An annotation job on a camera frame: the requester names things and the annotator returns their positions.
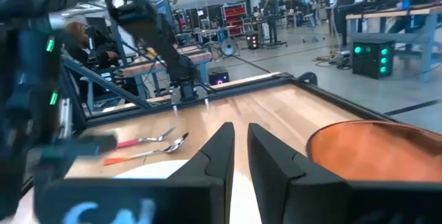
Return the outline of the wooden workbench with blue legs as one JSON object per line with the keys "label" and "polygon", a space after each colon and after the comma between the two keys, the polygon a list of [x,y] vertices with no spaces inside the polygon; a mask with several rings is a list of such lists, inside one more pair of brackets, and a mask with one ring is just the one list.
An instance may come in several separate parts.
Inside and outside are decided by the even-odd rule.
{"label": "wooden workbench with blue legs", "polygon": [[[381,18],[386,19],[390,17],[411,17],[412,15],[426,15],[425,24],[417,33],[398,33],[389,34],[383,32],[385,24],[380,25],[379,32],[363,33],[359,32],[356,27],[358,19]],[[351,53],[354,50],[354,42],[368,40],[385,40],[395,41],[403,44],[421,44],[423,50],[421,52],[410,51],[408,54],[420,55],[421,71],[418,73],[419,80],[426,82],[430,78],[430,70],[432,65],[440,62],[442,65],[442,54],[433,55],[433,47],[436,46],[435,33],[438,29],[442,29],[442,4],[424,4],[413,6],[409,10],[399,10],[391,8],[382,11],[364,12],[360,14],[347,15],[348,23],[347,33],[349,34],[348,46],[351,48]]]}
{"label": "wooden workbench with blue legs", "polygon": [[[213,58],[212,53],[202,49],[199,45],[190,45],[186,47],[176,47],[177,52],[181,55],[189,57],[198,68],[200,80],[209,84],[207,75],[207,63]],[[154,95],[156,97],[162,96],[167,92],[169,84],[166,79],[160,80],[159,73],[166,71],[166,68],[159,62],[149,62],[146,58],[139,58],[129,66],[123,69],[124,77],[134,77],[135,79],[141,79],[143,85],[146,86],[147,82],[153,86],[152,92],[146,92],[146,97],[151,98]]]}

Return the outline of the orange translucent plastic cup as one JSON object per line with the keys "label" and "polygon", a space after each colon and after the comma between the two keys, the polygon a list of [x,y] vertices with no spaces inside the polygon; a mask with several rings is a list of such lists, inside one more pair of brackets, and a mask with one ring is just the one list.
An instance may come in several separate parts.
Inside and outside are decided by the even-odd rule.
{"label": "orange translucent plastic cup", "polygon": [[323,127],[306,152],[348,180],[442,183],[442,134],[396,122],[354,120]]}

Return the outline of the black computer tower pink light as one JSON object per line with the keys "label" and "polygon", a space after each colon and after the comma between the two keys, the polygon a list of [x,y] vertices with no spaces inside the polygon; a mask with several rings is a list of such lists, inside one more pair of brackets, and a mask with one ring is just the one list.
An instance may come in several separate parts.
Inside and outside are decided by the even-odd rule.
{"label": "black computer tower pink light", "polygon": [[209,68],[208,79],[210,85],[227,83],[230,81],[229,72],[226,68],[221,66]]}

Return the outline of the black aluminium table frame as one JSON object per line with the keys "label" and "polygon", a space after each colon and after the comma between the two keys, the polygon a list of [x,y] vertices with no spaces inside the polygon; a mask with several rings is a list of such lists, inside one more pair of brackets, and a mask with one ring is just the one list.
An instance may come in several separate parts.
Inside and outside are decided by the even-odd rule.
{"label": "black aluminium table frame", "polygon": [[221,100],[245,93],[282,86],[285,84],[292,84],[295,87],[300,88],[311,95],[315,95],[364,120],[379,120],[386,122],[392,122],[394,120],[388,115],[377,113],[365,108],[364,106],[354,104],[349,100],[318,88],[316,86],[316,75],[310,72],[305,73],[300,77],[294,77],[289,73],[268,73],[266,75],[249,77],[244,80],[228,82],[219,86],[195,84],[199,92],[198,96],[192,100],[181,100],[180,90],[177,88],[174,88],[169,95],[164,97],[143,100],[94,74],[94,72],[81,65],[81,63],[74,60],[72,57],[62,55],[61,61],[64,69],[68,68],[76,73],[80,73],[90,79],[90,81],[109,89],[121,98],[131,102],[130,104],[126,104],[124,106],[120,105],[113,110],[87,117],[85,116],[84,112],[81,111],[81,105],[79,102],[73,98],[73,105],[77,107],[78,114],[80,114],[84,119],[84,129],[129,120],[132,118],[138,118],[143,115],[153,115],[165,111],[185,109],[191,106],[197,106],[204,102],[207,103],[210,101]]}

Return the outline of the fork with pink handle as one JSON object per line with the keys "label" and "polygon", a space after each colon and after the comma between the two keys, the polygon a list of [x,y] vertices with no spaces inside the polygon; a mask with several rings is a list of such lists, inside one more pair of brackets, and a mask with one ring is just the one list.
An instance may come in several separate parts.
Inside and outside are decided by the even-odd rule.
{"label": "fork with pink handle", "polygon": [[173,133],[175,129],[176,129],[176,127],[171,127],[168,131],[166,131],[162,135],[155,137],[155,138],[136,138],[136,139],[127,140],[124,142],[118,142],[116,148],[120,149],[120,148],[130,147],[130,146],[141,144],[143,142],[162,142],[162,141],[165,141],[166,138],[171,133]]}

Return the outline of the computer monitor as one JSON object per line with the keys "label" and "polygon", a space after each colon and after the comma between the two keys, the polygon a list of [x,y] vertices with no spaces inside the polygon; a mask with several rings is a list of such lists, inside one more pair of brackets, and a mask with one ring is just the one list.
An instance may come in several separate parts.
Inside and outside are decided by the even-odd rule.
{"label": "computer monitor", "polygon": [[171,5],[169,0],[158,0],[155,2],[155,7],[157,12],[163,14],[165,19],[172,25],[175,25],[175,18],[171,10]]}

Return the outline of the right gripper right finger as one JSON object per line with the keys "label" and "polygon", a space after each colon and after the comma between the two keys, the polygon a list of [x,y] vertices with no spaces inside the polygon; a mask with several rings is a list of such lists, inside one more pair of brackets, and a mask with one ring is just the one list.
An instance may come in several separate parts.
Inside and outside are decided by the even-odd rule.
{"label": "right gripper right finger", "polygon": [[262,126],[248,127],[249,170],[262,224],[346,224],[347,183]]}

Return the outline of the white round woven placemat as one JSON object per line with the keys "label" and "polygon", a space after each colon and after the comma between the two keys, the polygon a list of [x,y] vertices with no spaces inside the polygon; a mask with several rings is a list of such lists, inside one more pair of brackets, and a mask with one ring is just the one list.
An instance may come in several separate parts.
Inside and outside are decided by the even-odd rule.
{"label": "white round woven placemat", "polygon": [[[167,178],[184,165],[186,160],[169,160],[142,165],[116,176],[116,178]],[[0,224],[40,224],[33,214],[33,188],[19,201],[13,217]],[[231,195],[230,224],[262,224],[253,184],[244,175],[234,171]]]}

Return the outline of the round floor fan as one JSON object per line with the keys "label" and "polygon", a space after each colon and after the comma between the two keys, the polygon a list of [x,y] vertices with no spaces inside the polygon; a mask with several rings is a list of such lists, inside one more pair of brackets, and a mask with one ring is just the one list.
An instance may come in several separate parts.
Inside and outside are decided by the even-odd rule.
{"label": "round floor fan", "polygon": [[219,47],[222,55],[224,55],[225,57],[234,56],[238,51],[238,43],[233,38],[224,39],[220,42]]}

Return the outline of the orange handled fork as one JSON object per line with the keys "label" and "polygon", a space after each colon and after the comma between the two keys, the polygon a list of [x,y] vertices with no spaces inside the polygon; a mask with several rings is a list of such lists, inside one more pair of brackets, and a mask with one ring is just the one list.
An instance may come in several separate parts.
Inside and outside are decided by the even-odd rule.
{"label": "orange handled fork", "polygon": [[175,150],[179,149],[184,143],[186,138],[189,136],[189,132],[185,133],[182,137],[178,138],[176,141],[174,141],[171,145],[168,147],[165,147],[163,149],[157,149],[153,151],[146,151],[144,153],[139,153],[127,157],[121,157],[121,158],[107,158],[104,160],[105,165],[113,165],[121,162],[126,162],[127,160],[133,160],[136,158],[143,158],[146,156],[150,156],[157,153],[173,153]]}

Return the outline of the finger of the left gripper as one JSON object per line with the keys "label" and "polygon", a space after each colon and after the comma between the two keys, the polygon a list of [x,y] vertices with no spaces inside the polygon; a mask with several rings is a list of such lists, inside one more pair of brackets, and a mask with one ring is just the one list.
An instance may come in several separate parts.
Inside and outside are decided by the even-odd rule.
{"label": "finger of the left gripper", "polygon": [[114,151],[117,138],[113,134],[56,139],[53,144],[37,149],[36,171],[67,172],[78,157],[97,157]]}

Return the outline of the red storage shelf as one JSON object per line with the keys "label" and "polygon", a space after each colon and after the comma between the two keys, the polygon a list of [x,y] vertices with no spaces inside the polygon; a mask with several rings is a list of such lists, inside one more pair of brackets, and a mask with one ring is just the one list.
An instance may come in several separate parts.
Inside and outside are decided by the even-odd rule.
{"label": "red storage shelf", "polygon": [[243,35],[244,32],[244,18],[247,16],[246,3],[235,3],[223,5],[221,7],[222,17],[229,36],[237,37]]}

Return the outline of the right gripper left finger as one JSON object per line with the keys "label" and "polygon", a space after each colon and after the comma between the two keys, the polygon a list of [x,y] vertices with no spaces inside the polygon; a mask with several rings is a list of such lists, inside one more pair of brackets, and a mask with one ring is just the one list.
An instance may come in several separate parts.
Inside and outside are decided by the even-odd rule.
{"label": "right gripper left finger", "polygon": [[229,224],[234,172],[235,131],[225,122],[206,144],[168,179],[184,192],[168,224]]}

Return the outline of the black computer tower green lights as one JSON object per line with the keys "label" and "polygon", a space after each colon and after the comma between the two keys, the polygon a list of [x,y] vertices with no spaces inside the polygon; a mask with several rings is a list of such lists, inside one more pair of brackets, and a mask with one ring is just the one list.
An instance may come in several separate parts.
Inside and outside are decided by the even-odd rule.
{"label": "black computer tower green lights", "polygon": [[373,79],[389,77],[394,65],[394,41],[354,41],[352,47],[352,72]]}

